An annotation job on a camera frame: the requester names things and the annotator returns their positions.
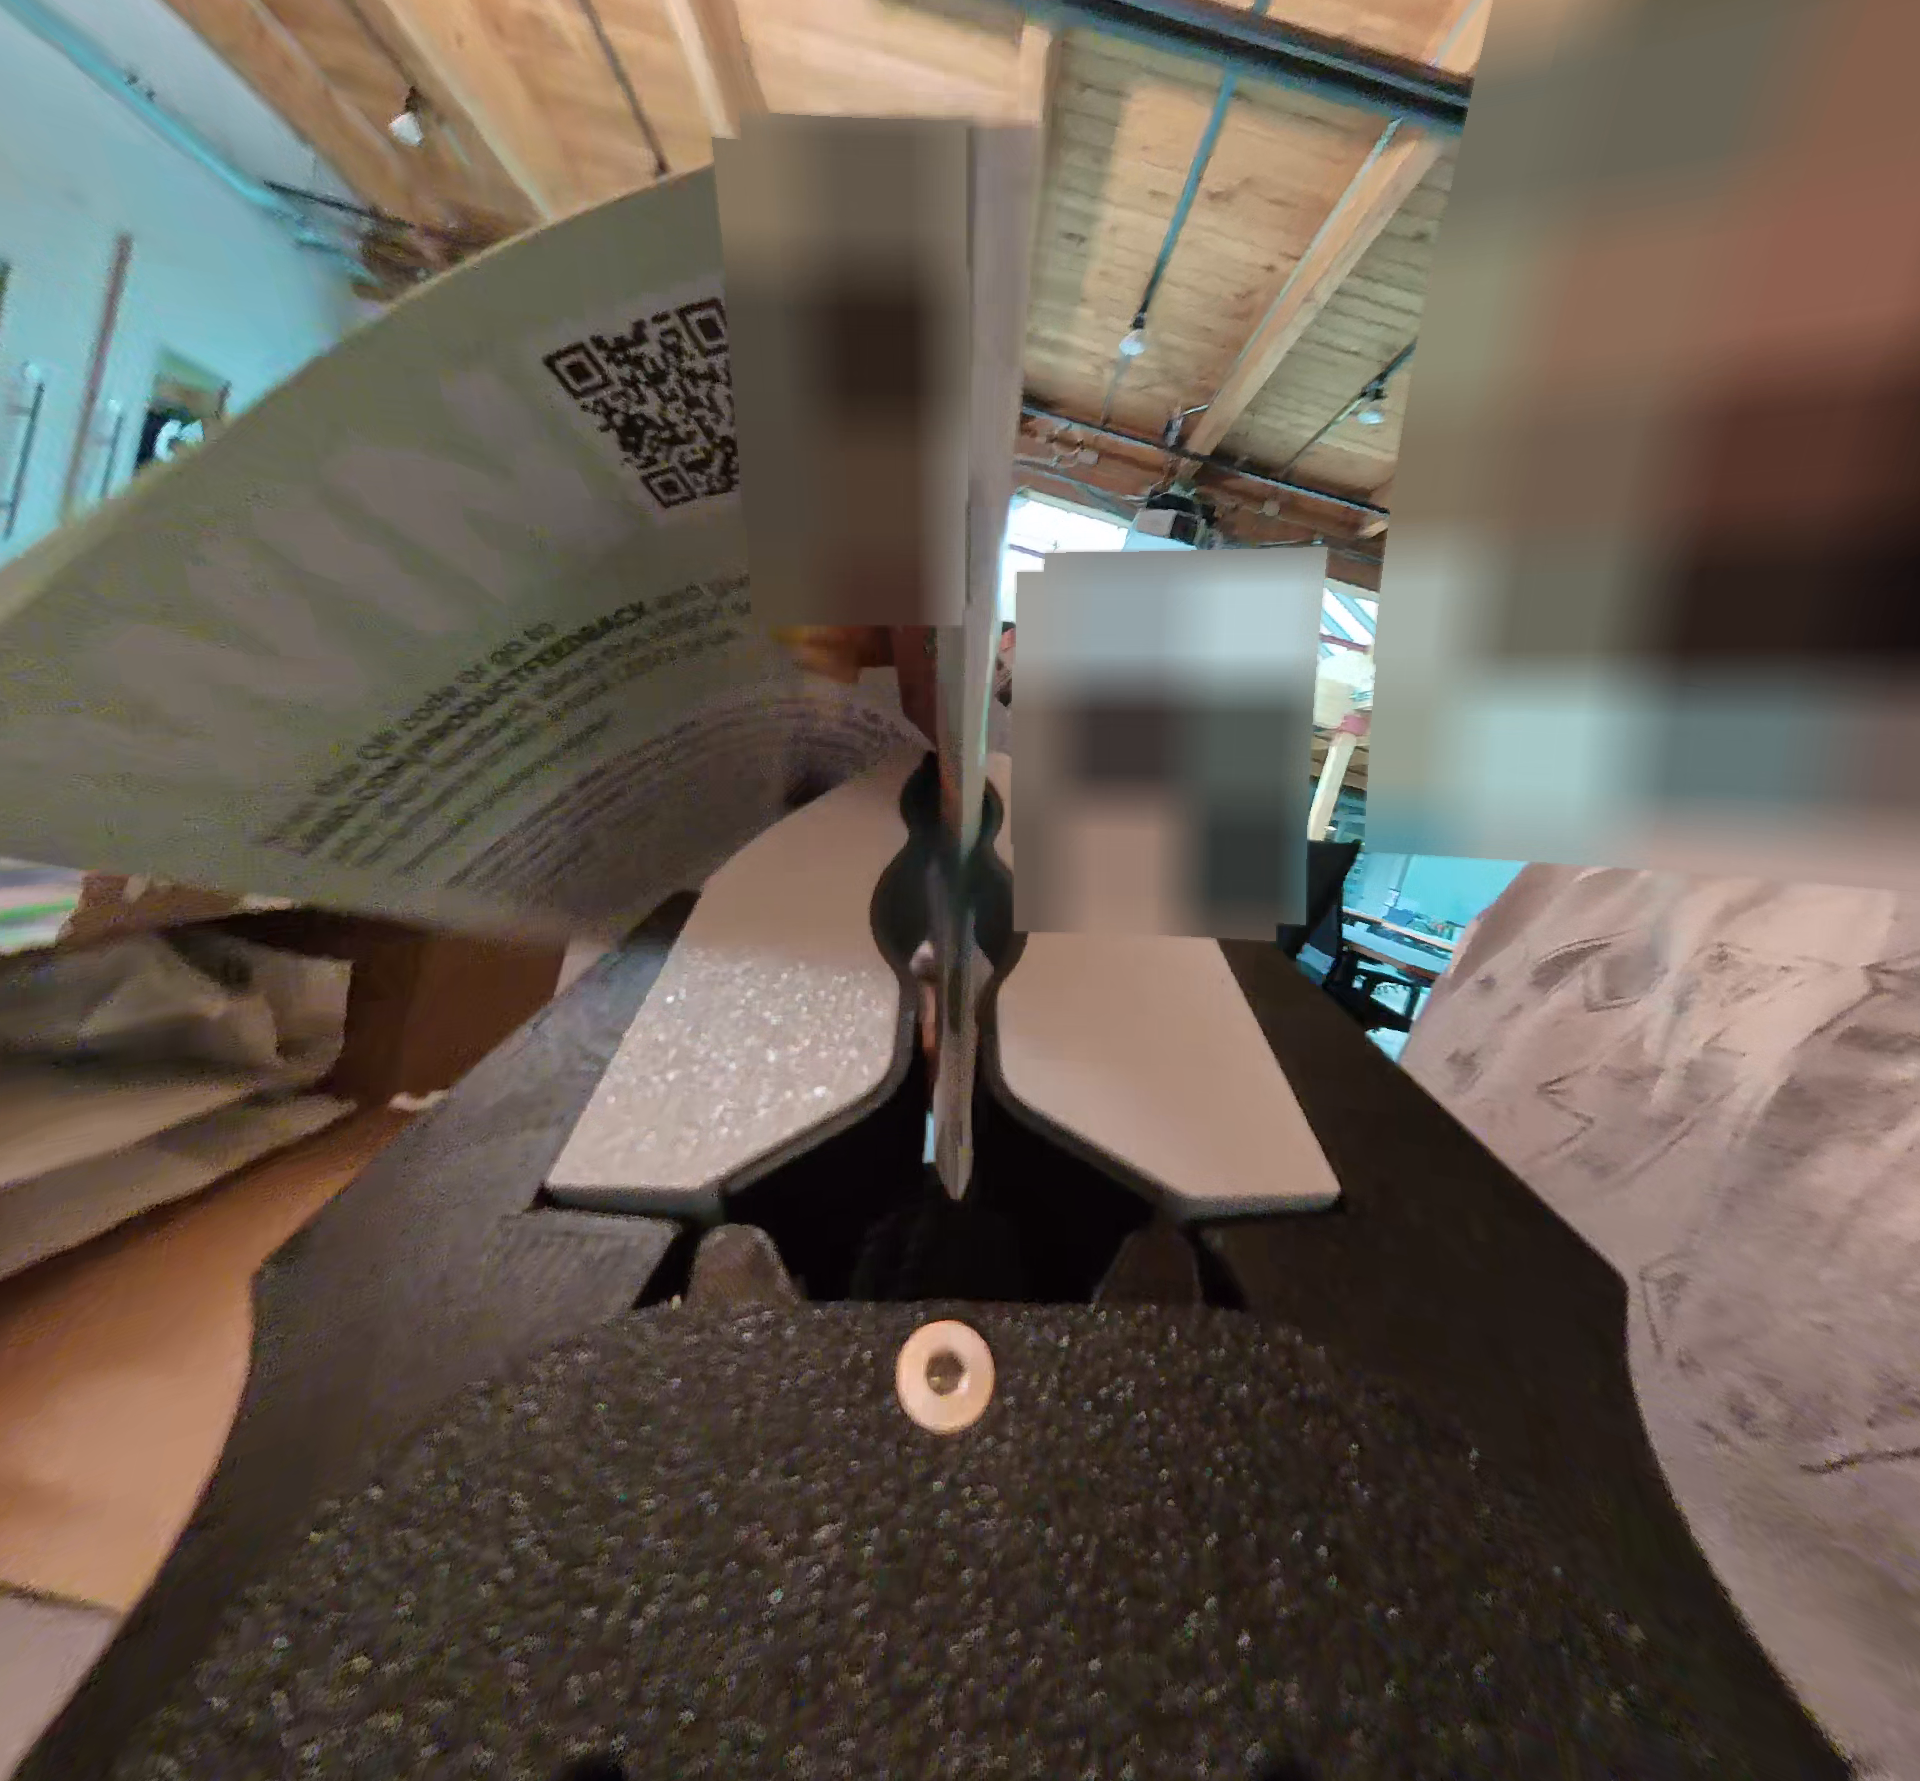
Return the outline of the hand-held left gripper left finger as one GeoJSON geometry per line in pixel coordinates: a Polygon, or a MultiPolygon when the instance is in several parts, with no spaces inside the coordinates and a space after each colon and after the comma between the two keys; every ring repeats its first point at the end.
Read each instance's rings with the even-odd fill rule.
{"type": "Polygon", "coordinates": [[[874,928],[918,761],[880,761],[707,878],[545,1176],[552,1207],[763,1229],[816,1299],[921,1183],[911,989],[874,928]]]}

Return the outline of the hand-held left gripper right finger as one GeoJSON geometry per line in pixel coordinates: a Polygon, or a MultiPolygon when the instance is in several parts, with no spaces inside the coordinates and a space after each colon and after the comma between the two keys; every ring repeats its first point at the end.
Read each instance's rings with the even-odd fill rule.
{"type": "Polygon", "coordinates": [[[1016,934],[981,1048],[981,1293],[1246,1305],[1214,1236],[1321,1217],[1340,1182],[1205,937],[1016,934]]]}

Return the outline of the pale printed instruction booklet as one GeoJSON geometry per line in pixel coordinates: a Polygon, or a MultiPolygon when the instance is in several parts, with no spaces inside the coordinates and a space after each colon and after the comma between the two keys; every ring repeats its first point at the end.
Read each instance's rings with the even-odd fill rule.
{"type": "Polygon", "coordinates": [[[3,849],[567,940],[904,740],[964,1191],[1037,167],[755,114],[407,291],[3,565],[3,849]]]}

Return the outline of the large printed paper bag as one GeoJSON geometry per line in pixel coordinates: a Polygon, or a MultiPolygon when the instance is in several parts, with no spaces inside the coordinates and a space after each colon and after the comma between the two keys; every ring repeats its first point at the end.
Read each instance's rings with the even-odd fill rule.
{"type": "Polygon", "coordinates": [[[354,1110],[274,1071],[5,1059],[1,1273],[202,1191],[354,1110]]]}

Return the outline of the white paper bag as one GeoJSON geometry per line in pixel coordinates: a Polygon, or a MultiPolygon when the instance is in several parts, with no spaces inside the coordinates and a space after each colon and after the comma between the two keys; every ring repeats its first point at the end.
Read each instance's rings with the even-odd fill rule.
{"type": "Polygon", "coordinates": [[[1,969],[3,1056],[232,1073],[328,1066],[351,962],[216,929],[15,953],[1,969]]]}

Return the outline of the green toy set box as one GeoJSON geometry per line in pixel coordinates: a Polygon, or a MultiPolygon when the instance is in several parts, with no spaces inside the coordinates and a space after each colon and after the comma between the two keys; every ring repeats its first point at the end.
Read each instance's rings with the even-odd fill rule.
{"type": "Polygon", "coordinates": [[[119,1620],[221,1456],[251,1361],[251,1281],[325,1201],[604,952],[313,908],[230,922],[351,967],[351,1114],[1,1289],[1,1585],[119,1620]]]}

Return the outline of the black office chair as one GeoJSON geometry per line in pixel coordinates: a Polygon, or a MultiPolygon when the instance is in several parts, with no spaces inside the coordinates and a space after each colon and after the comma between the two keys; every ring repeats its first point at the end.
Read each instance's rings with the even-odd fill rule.
{"type": "Polygon", "coordinates": [[[1366,1033],[1403,1039],[1447,967],[1449,949],[1345,908],[1345,881],[1360,855],[1349,840],[1309,842],[1304,920],[1278,928],[1278,948],[1295,961],[1342,1013],[1366,1033]]]}

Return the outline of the person's grey printed sweater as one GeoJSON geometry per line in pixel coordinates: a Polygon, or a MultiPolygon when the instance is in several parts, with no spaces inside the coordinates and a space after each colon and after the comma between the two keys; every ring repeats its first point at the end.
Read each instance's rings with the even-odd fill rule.
{"type": "Polygon", "coordinates": [[[1915,895],[1530,864],[1401,1066],[1623,1277],[1703,1553],[1854,1773],[1915,1776],[1915,895]]]}

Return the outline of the narrow wall frame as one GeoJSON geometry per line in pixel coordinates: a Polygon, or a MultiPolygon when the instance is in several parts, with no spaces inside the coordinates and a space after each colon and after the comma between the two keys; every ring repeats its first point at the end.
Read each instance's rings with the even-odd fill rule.
{"type": "Polygon", "coordinates": [[[156,353],[152,387],[141,413],[132,469],[167,463],[202,446],[226,424],[230,393],[223,373],[161,346],[156,353]]]}

